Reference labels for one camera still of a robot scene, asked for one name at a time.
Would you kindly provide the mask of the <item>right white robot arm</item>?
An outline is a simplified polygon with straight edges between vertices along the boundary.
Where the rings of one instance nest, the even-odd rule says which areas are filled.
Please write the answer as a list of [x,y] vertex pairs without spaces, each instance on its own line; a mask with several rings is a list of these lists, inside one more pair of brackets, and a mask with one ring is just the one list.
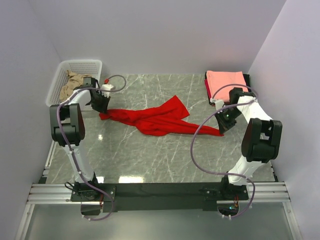
[[238,116],[242,115],[247,122],[241,157],[227,173],[228,182],[219,187],[221,197],[230,200],[237,194],[236,186],[245,185],[257,169],[277,158],[283,124],[266,114],[258,103],[257,94],[253,90],[244,91],[242,84],[234,84],[229,91],[229,104],[218,102],[215,105],[221,135],[235,126]]

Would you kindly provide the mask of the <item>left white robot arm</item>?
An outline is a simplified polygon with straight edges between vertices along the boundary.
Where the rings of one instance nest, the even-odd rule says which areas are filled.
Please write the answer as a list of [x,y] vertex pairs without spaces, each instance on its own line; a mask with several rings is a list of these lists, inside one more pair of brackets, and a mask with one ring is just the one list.
[[106,113],[115,90],[112,84],[99,85],[93,77],[85,77],[83,85],[76,87],[61,103],[49,107],[50,133],[52,140],[66,152],[74,171],[75,185],[85,185],[82,195],[88,201],[96,200],[100,188],[96,174],[85,156],[83,140],[86,135],[82,110],[91,106],[98,113]]

